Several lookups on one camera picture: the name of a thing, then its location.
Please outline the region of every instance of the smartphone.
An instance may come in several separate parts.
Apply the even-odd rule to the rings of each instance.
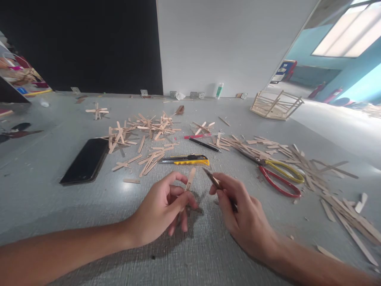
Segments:
[[[108,141],[102,138],[90,139],[60,181],[61,185],[89,183],[95,180],[107,155]]]

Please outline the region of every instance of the red scissor handle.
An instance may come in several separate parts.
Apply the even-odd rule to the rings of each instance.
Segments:
[[[279,177],[277,174],[274,174],[273,172],[265,169],[263,166],[259,166],[259,169],[261,170],[262,174],[265,176],[266,180],[277,190],[279,191],[281,194],[287,196],[287,197],[293,197],[293,198],[300,198],[302,196],[302,193],[300,192],[300,190],[295,187],[293,184],[291,184],[290,182],[286,181],[285,179],[283,179],[282,177]],[[283,191],[280,187],[278,187],[277,185],[274,184],[273,181],[271,181],[269,175],[270,174],[271,176],[275,177],[276,179],[278,179],[279,181],[281,181],[282,183],[285,183],[286,185],[288,185],[294,192],[295,194],[291,194],[291,193],[288,193],[286,191]]]

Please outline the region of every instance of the box cutter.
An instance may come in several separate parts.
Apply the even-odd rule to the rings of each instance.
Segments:
[[[205,164],[209,166],[209,160],[204,155],[188,155],[163,158],[159,161],[162,164]]]

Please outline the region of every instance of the red fire extinguisher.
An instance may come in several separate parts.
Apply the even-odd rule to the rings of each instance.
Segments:
[[[340,93],[343,92],[343,87],[335,89],[332,93],[323,101],[324,103],[330,103],[334,98],[339,96]]]

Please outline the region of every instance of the right hand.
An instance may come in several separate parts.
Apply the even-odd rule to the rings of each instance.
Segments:
[[[246,191],[239,180],[223,173],[214,173],[223,190],[212,185],[209,194],[217,193],[224,223],[236,242],[252,257],[270,262],[276,259],[278,236],[269,225],[262,205]],[[233,199],[238,212],[234,213],[229,201]]]

